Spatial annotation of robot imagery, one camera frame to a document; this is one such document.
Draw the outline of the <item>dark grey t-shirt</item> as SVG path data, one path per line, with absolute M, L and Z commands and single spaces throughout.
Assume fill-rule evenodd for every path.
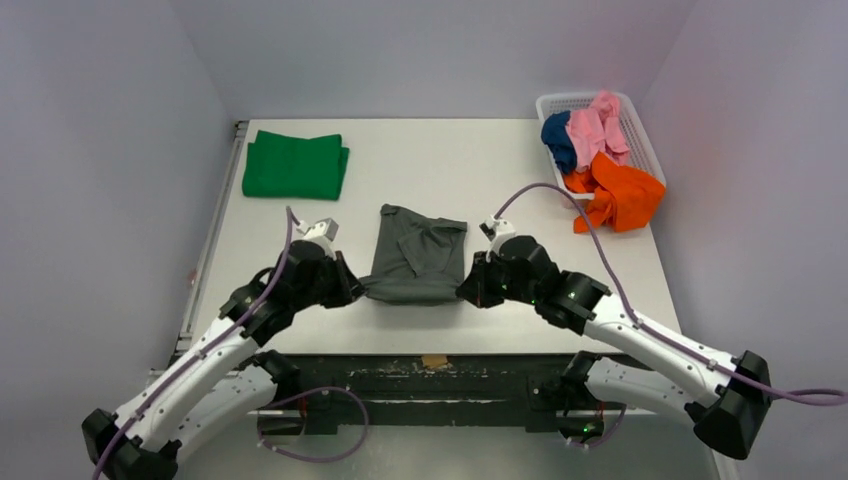
M 467 231 L 465 221 L 384 204 L 371 271 L 360 278 L 366 296 L 405 306 L 456 302 L 465 278 Z

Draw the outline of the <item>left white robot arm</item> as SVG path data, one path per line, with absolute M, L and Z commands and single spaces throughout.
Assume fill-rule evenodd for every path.
M 172 479 L 199 446 L 256 409 L 302 410 L 300 369 L 267 343 L 313 306 L 345 307 L 364 293 L 343 254 L 317 240 L 286 244 L 277 262 L 234 290 L 207 330 L 136 397 L 92 411 L 82 434 L 95 479 Z

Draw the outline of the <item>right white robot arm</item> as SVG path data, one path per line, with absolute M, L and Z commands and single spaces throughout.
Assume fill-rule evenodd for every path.
M 562 379 L 569 404 L 584 407 L 617 392 L 620 403 L 690 423 L 695 436 L 718 453 L 736 460 L 749 457 L 772 405 L 754 386 L 771 383 L 760 355 L 733 356 L 627 312 L 623 298 L 607 285 L 560 269 L 527 235 L 507 240 L 496 253 L 475 253 L 456 294 L 478 308 L 505 301 L 528 304 L 550 325 L 612 346 L 648 368 L 626 373 L 596 359 Z

